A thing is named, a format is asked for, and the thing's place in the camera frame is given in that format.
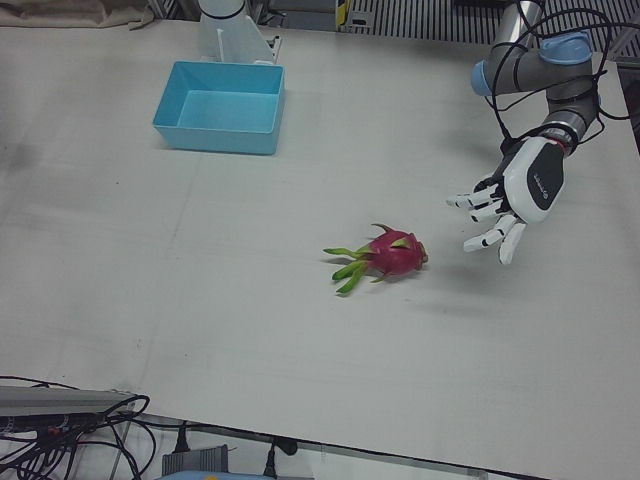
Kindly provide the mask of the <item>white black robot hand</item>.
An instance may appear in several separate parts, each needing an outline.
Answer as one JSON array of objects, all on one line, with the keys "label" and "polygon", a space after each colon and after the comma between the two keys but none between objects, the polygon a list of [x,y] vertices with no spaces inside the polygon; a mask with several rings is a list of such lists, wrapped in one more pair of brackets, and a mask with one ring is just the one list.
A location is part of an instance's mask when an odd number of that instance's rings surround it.
[{"label": "white black robot hand", "polygon": [[514,145],[472,192],[449,197],[446,203],[467,211],[472,221],[494,222],[486,232],[466,240],[463,250],[496,245],[499,262],[510,264],[526,227],[542,222],[563,191],[564,159],[560,142],[528,138]]}]

